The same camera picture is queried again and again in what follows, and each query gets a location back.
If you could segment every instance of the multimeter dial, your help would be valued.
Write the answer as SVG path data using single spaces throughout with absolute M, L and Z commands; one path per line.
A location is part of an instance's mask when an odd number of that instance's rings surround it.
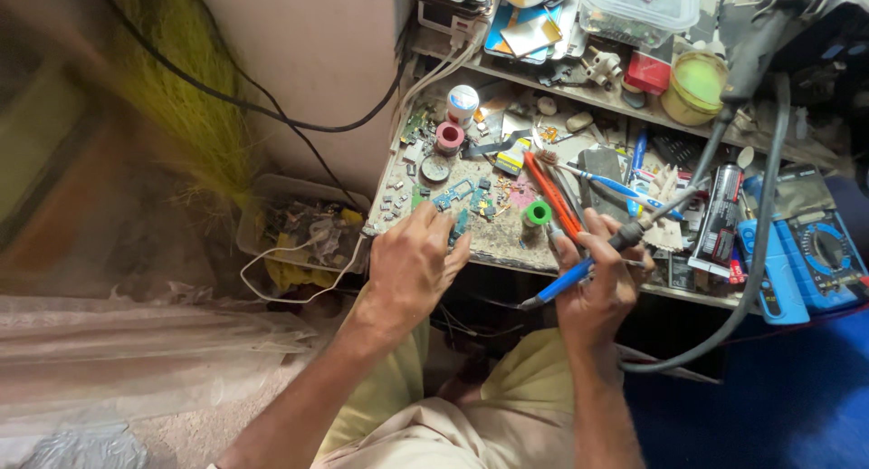
M 422 176 L 433 184 L 440 184 L 449 178 L 449 161 L 435 153 L 425 157 L 420 163 Z
M 827 223 L 811 224 L 799 235 L 799 248 L 812 268 L 835 276 L 851 267 L 847 238 Z

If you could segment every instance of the orange handle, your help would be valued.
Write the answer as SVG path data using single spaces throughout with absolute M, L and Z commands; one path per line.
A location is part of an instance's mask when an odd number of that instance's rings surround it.
M 564 200 L 564 197 L 561 197 L 558 187 L 556 187 L 552 180 L 540 169 L 540 166 L 535 160 L 535 154 L 533 152 L 525 152 L 524 159 L 528 171 L 531 172 L 531 175 L 535 176 L 538 184 L 540 184 L 540 189 L 543 190 L 543 195 L 549 199 L 550 204 L 555 208 L 558 220 L 561 222 L 561 225 L 564 226 L 564 232 L 567 233 L 571 240 L 577 243 L 576 234 L 582 231 L 582 226 L 580 225 L 580 220 L 576 218 L 576 213 L 570 209 L 570 206 Z

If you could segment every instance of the cluttered desk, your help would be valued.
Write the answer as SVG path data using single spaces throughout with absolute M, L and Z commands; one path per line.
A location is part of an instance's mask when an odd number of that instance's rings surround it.
M 805 41 L 794 23 L 823 25 L 837 4 L 730 0 L 749 18 L 734 52 L 720 0 L 416 1 L 418 80 L 364 233 L 430 200 L 456 218 L 451 243 L 472 234 L 472 261 L 555 275 L 550 243 L 582 230 L 584 208 L 645 219 L 658 270 L 643 291 L 734 312 L 683 356 L 622 366 L 634 372 L 708 352 L 750 310 L 789 325 L 866 299 L 821 177 L 850 159 L 791 107 L 786 73 L 765 78 L 781 44 Z M 779 172 L 783 158 L 804 165 Z M 818 198 L 779 199 L 806 190 Z

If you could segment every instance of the yellow cloth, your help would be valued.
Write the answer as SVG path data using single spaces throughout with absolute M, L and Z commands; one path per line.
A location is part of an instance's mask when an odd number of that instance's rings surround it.
M 356 304 L 367 291 L 368 286 L 363 287 Z M 427 319 L 356 387 L 332 422 L 317 458 L 367 437 L 393 415 L 421 401 L 428 348 Z M 559 330 L 538 330 L 522 339 L 495 366 L 483 384 L 482 401 L 470 406 L 474 405 L 573 415 L 573 382 Z

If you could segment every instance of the pink solder spool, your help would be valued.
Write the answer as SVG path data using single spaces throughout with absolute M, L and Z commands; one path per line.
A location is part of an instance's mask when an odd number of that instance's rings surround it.
M 438 152 L 451 157 L 459 152 L 459 147 L 465 139 L 465 130 L 452 121 L 444 121 L 437 127 L 434 135 L 437 136 Z

